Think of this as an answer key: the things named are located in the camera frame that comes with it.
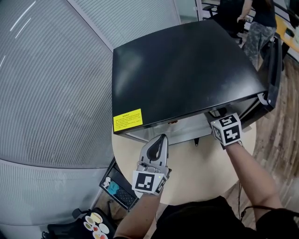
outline black shirt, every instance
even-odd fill
[[[266,0],[252,0],[252,7],[256,11],[253,21],[258,22],[266,27],[276,28],[275,7],[273,0],[269,8]]]
[[[218,197],[206,202],[168,206],[151,238],[289,239],[298,235],[298,226],[284,209],[264,214],[256,223],[255,231],[245,227],[226,200]]]

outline wooden tabletop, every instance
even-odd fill
[[[242,142],[252,154],[256,142],[255,123],[245,130]],[[112,133],[112,146],[122,174],[132,183],[144,143]],[[238,181],[228,154],[212,135],[200,138],[198,146],[193,140],[170,145],[167,164],[172,172],[161,197],[163,204],[179,205],[212,199]]]
[[[287,29],[287,25],[284,19],[282,19],[278,15],[275,15],[275,19],[277,24],[276,32],[280,35],[281,40],[284,41],[284,43],[286,43],[289,47],[299,52],[299,45],[296,43],[295,39],[293,37],[290,37],[290,39],[285,38],[285,31]]]

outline warning label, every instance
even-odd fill
[[[142,125],[141,109],[113,117],[114,132]]]

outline person's left arm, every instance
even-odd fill
[[[144,238],[155,218],[160,204],[161,194],[162,192],[159,196],[143,194],[130,213],[117,227],[114,238]]]
[[[252,0],[245,0],[244,1],[242,14],[238,17],[237,22],[239,22],[239,20],[244,19],[249,14],[249,12],[251,10],[251,5],[252,5]]]

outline white marker cube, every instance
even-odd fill
[[[238,142],[242,137],[241,122],[237,113],[211,122],[214,137],[223,146]]]
[[[132,190],[159,195],[166,181],[165,174],[133,171]]]

